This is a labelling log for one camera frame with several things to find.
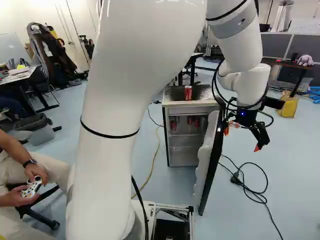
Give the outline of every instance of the white game controller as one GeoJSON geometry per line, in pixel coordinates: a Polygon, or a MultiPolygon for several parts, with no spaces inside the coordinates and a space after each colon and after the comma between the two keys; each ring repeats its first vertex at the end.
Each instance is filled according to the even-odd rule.
{"type": "Polygon", "coordinates": [[[32,198],[36,195],[37,191],[42,185],[42,178],[41,176],[35,176],[34,182],[31,182],[30,179],[26,181],[28,188],[26,190],[22,190],[21,194],[23,198],[32,198]]]}

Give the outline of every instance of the floor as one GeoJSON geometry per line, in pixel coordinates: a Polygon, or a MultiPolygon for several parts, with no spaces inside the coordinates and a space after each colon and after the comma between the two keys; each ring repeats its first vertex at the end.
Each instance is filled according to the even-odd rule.
{"type": "MultiPolygon", "coordinates": [[[[215,68],[215,63],[197,60],[197,66],[215,68]]],[[[196,81],[210,84],[212,71],[197,70],[196,81]]],[[[54,140],[40,146],[26,144],[29,151],[36,151],[73,164],[76,159],[80,115],[86,83],[60,90],[56,93],[61,106],[46,112],[62,130],[54,140]]],[[[269,92],[279,97],[278,93],[269,92]]],[[[161,100],[161,94],[154,96],[161,100]]],[[[149,106],[154,120],[162,123],[160,104],[149,106]]],[[[295,118],[279,117],[273,109],[265,111],[275,118],[267,130],[271,139],[262,151],[253,152],[256,141],[245,129],[231,129],[224,139],[223,153],[237,165],[244,162],[259,164],[267,173],[269,188],[265,196],[273,219],[285,240],[320,239],[320,161],[317,158],[319,147],[319,106],[307,99],[300,99],[295,118]]],[[[144,114],[133,153],[133,175],[141,185],[146,179],[158,140],[157,126],[144,114]]],[[[155,169],[148,185],[142,191],[144,200],[165,204],[193,204],[192,193],[195,183],[195,168],[167,167],[164,133],[160,129],[160,150],[155,160],[155,169]]],[[[220,162],[232,168],[227,159],[220,162]]],[[[262,173],[253,167],[245,167],[246,184],[252,189],[261,190],[265,185],[262,173]]],[[[57,193],[48,201],[37,206],[39,211],[61,223],[58,231],[52,232],[46,226],[25,218],[34,227],[65,238],[66,198],[57,193]]],[[[203,216],[195,214],[195,239],[197,240],[279,240],[267,210],[263,205],[250,201],[243,191],[230,183],[230,175],[218,167],[203,216]]]]}

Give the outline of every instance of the desk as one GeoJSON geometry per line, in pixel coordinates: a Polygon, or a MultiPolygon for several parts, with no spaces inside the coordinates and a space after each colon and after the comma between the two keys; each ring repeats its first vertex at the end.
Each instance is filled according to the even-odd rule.
{"type": "Polygon", "coordinates": [[[291,62],[291,61],[276,61],[273,58],[266,58],[266,57],[264,57],[261,62],[264,63],[264,64],[268,64],[271,67],[274,66],[274,65],[279,65],[279,66],[282,66],[282,67],[302,69],[302,71],[301,71],[301,73],[299,75],[298,81],[295,84],[292,92],[290,93],[290,98],[293,98],[296,95],[296,93],[298,91],[298,88],[299,88],[299,86],[301,84],[302,79],[306,75],[307,71],[312,69],[312,66],[302,66],[302,65],[298,65],[296,62],[291,62]]]}
{"type": "Polygon", "coordinates": [[[18,96],[18,100],[19,100],[19,102],[21,103],[21,105],[23,106],[23,108],[24,108],[30,115],[34,115],[34,114],[36,114],[36,113],[41,113],[41,112],[44,112],[44,111],[46,111],[46,110],[50,110],[50,109],[54,109],[54,108],[59,107],[59,105],[49,106],[48,103],[46,102],[46,100],[44,99],[42,93],[38,90],[36,84],[33,84],[33,85],[32,85],[32,88],[33,88],[36,96],[39,98],[39,100],[40,100],[41,103],[43,104],[44,108],[41,108],[41,109],[35,111],[35,110],[33,109],[33,107],[30,106],[30,104],[29,104],[29,102],[28,102],[28,100],[27,100],[26,94],[25,94],[25,92],[22,90],[22,88],[21,88],[21,83],[20,83],[19,81],[21,81],[21,80],[28,80],[28,79],[30,79],[31,77],[33,77],[33,73],[35,72],[35,70],[37,69],[37,67],[39,67],[39,66],[32,66],[32,67],[30,67],[30,70],[29,70],[28,72],[19,73],[19,74],[15,75],[15,76],[9,75],[9,76],[5,77],[5,78],[0,82],[0,86],[7,85],[7,84],[16,85],[16,86],[17,86],[17,88],[18,88],[17,94],[19,95],[19,96],[18,96]]]}
{"type": "MultiPolygon", "coordinates": [[[[197,58],[202,57],[204,54],[202,52],[194,52],[192,53],[189,61],[187,62],[186,65],[191,65],[191,74],[190,74],[190,85],[194,85],[195,84],[195,69],[196,69],[196,60],[197,58]]],[[[183,85],[183,81],[182,81],[182,76],[183,76],[183,72],[181,71],[178,74],[178,85],[182,86],[183,85]]]]}

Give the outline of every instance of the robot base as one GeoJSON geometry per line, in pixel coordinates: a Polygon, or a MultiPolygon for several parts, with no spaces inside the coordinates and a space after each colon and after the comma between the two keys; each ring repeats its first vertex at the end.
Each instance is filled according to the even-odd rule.
{"type": "MultiPolygon", "coordinates": [[[[149,240],[193,240],[194,239],[194,207],[188,205],[168,205],[144,201],[144,208],[148,218],[149,240]]],[[[139,224],[133,226],[132,238],[128,240],[144,240],[144,214],[140,202],[132,201],[139,224]]]]}

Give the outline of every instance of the office chair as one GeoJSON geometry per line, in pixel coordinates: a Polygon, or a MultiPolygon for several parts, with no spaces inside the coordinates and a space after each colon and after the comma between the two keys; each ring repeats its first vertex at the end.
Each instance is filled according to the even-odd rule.
{"type": "Polygon", "coordinates": [[[189,69],[191,68],[190,60],[186,63],[184,68],[185,68],[185,71],[182,71],[182,76],[183,75],[188,75],[189,77],[191,77],[191,72],[189,71],[189,69]]]}
{"type": "MultiPolygon", "coordinates": [[[[9,191],[11,191],[12,189],[19,187],[19,186],[22,186],[22,185],[25,185],[25,183],[7,184],[6,187],[8,188],[9,191]]],[[[42,200],[44,200],[48,196],[52,195],[58,189],[59,189],[59,186],[56,185],[55,187],[53,187],[50,190],[46,191],[45,193],[41,194],[39,196],[39,198],[33,204],[15,207],[15,209],[17,210],[17,212],[20,215],[20,219],[22,219],[24,215],[28,215],[28,216],[38,220],[39,222],[47,225],[52,230],[57,230],[60,226],[59,222],[57,222],[55,220],[50,220],[49,218],[43,216],[42,214],[32,210],[31,207],[36,205],[37,203],[41,202],[42,200]]]]}

